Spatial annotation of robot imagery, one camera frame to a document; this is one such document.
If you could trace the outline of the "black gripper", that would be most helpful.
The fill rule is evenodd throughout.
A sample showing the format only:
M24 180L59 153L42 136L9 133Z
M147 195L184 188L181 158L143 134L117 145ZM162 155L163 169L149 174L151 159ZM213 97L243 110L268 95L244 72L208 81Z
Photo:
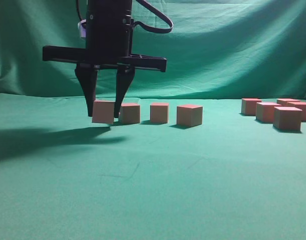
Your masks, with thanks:
M118 67L114 118L119 117L121 104L135 76L135 68L166 71L166 58L133 54L131 51L135 26L140 25L144 30L157 34L164 34L167 30L134 21L131 11L130 0L90 0L85 21L85 48L43 47L44 61L77 64L75 75L84 93L89 117L93 116L96 98L97 69L94 66L105 69Z

